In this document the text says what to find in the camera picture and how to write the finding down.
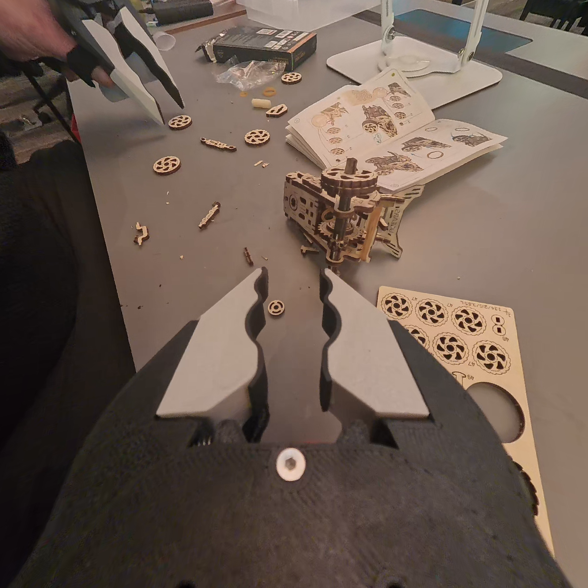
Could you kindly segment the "black cylinder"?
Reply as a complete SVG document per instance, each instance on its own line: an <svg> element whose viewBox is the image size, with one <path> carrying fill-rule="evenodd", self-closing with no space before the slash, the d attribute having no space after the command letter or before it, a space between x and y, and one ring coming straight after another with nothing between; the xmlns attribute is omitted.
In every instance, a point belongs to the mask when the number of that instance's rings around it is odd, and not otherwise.
<svg viewBox="0 0 588 588"><path fill-rule="evenodd" d="M151 1L151 8L160 26L205 18L214 13L210 1Z"/></svg>

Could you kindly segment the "person's left hand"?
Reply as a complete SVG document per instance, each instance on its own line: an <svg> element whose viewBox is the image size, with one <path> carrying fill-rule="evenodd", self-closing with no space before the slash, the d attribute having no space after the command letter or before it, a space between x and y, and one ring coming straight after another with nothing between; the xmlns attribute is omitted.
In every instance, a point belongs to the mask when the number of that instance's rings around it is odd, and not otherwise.
<svg viewBox="0 0 588 588"><path fill-rule="evenodd" d="M96 57L63 29L48 1L1 1L1 77L19 76L23 63L48 58L62 63L70 81L115 85Z"/></svg>

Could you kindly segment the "paper instruction booklet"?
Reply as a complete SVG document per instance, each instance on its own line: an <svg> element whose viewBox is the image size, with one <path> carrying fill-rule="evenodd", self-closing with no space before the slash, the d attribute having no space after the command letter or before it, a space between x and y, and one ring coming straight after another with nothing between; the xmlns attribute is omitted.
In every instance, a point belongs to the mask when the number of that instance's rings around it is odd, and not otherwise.
<svg viewBox="0 0 588 588"><path fill-rule="evenodd" d="M389 68L359 86L346 85L295 115L286 142L321 170L357 169L399 193L500 149L504 136L470 123L436 119L401 72Z"/></svg>

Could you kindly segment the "wooden buggy model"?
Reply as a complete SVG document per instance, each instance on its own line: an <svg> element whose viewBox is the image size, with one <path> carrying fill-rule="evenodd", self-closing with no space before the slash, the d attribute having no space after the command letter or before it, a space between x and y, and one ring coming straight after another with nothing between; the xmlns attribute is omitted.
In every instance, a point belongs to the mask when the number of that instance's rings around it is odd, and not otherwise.
<svg viewBox="0 0 588 588"><path fill-rule="evenodd" d="M355 158L348 158L345 164L333 168L339 167L344 167L346 173L360 169ZM327 264L337 266L346 260L369 263L375 243L400 258L401 219L408 204L422 195L424 186L416 185L393 194L377 183L376 190L367 198L333 197L322 189L320 177L288 173L283 209L305 237L325 251Z"/></svg>

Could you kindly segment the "black cardboard box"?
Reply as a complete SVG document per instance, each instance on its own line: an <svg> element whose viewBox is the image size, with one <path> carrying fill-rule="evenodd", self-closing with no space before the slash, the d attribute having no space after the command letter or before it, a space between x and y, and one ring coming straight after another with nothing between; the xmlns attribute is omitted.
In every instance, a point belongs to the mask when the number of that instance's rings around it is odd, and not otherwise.
<svg viewBox="0 0 588 588"><path fill-rule="evenodd" d="M198 49L208 62L279 62L289 72L312 56L316 48L314 32L235 26L204 41Z"/></svg>

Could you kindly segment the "clear plastic bag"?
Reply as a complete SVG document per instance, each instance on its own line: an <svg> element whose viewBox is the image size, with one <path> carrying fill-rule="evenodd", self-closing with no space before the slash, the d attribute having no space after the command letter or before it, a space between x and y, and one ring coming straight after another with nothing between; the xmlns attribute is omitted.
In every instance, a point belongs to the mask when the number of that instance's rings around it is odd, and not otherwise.
<svg viewBox="0 0 588 588"><path fill-rule="evenodd" d="M286 63L280 61L249 61L234 63L224 72L214 76L218 84L229 84L239 91L248 92L267 85L285 73Z"/></svg>

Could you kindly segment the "translucent plastic container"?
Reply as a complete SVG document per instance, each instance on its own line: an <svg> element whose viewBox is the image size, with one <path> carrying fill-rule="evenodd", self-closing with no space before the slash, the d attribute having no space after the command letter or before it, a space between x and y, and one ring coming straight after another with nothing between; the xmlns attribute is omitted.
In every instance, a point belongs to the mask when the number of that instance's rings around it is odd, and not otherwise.
<svg viewBox="0 0 588 588"><path fill-rule="evenodd" d="M237 1L247 17L280 29L313 31L379 6L380 1Z"/></svg>

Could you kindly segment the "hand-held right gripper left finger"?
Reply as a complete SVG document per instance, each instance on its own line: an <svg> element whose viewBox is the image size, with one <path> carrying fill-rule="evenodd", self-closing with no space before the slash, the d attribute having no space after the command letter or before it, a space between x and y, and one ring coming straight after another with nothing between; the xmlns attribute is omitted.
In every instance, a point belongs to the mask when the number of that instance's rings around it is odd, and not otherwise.
<svg viewBox="0 0 588 588"><path fill-rule="evenodd" d="M160 418L237 422L261 441L269 422L268 377L258 336L266 325L267 268L255 269L201 315L156 411Z"/></svg>

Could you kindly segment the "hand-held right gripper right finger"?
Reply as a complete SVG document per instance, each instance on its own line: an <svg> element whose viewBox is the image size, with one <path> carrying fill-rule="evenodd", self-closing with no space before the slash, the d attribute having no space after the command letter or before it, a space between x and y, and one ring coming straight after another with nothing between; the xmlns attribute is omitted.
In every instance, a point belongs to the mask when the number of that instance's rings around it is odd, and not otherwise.
<svg viewBox="0 0 588 588"><path fill-rule="evenodd" d="M354 423L371 436L387 420L429 423L430 409L382 311L333 270L319 276L323 305L319 397L341 435Z"/></svg>

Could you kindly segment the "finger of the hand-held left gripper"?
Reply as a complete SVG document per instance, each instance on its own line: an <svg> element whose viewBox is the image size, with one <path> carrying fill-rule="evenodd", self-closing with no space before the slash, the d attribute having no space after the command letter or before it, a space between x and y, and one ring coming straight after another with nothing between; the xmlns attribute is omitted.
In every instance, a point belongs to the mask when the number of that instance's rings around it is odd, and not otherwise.
<svg viewBox="0 0 588 588"><path fill-rule="evenodd" d="M90 19L82 20L82 24L89 38L94 41L94 44L102 51L103 55L113 66L109 74L113 82L129 98L135 99L154 121L163 125L165 121L158 102L144 87L139 75L125 61L117 41L107 28Z"/></svg>
<svg viewBox="0 0 588 588"><path fill-rule="evenodd" d="M123 55L127 57L133 52L136 53L171 98L183 109L185 105L180 91L141 16L131 5L118 5L117 8L114 37Z"/></svg>

